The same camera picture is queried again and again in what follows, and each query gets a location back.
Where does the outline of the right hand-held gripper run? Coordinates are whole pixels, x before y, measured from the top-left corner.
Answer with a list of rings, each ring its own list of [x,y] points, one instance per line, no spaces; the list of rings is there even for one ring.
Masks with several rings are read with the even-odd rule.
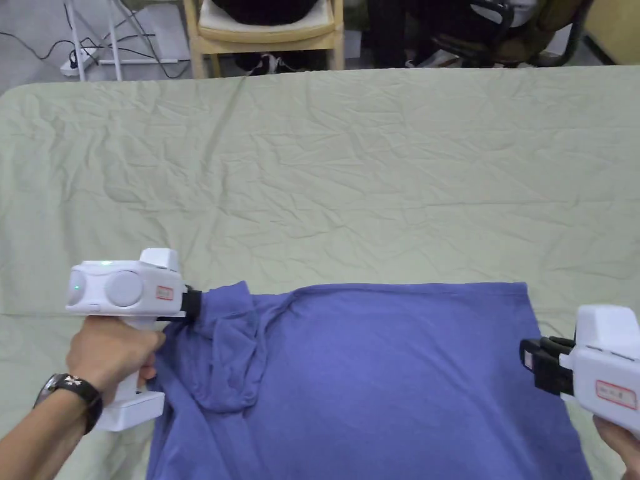
[[[639,323],[633,310],[608,304],[577,310],[575,340],[549,336],[519,342],[519,360],[535,388],[559,393],[559,364],[571,373],[576,403],[618,426],[639,425]]]

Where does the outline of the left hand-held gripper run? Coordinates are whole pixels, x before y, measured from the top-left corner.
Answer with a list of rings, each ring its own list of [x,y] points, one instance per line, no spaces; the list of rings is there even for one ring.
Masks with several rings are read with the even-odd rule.
[[[83,261],[71,269],[66,310],[82,316],[115,316],[139,330],[154,330],[159,321],[185,322],[201,313],[202,292],[188,286],[178,252],[147,248],[135,261]],[[163,414],[162,392],[140,391],[138,375],[119,383],[114,402],[96,427],[121,432]]]

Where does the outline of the person's left hand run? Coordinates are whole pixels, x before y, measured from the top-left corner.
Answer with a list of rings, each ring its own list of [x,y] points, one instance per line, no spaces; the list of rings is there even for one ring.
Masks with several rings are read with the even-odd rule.
[[[155,353],[165,339],[161,331],[138,330],[116,317],[88,316],[71,340],[66,367],[94,386],[108,405],[130,375],[136,386],[156,377]]]

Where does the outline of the person's right hand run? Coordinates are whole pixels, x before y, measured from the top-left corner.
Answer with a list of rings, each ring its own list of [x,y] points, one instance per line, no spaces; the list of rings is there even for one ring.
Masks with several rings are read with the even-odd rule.
[[[599,436],[624,463],[626,471],[621,479],[639,479],[639,439],[605,419],[593,416],[592,420]]]

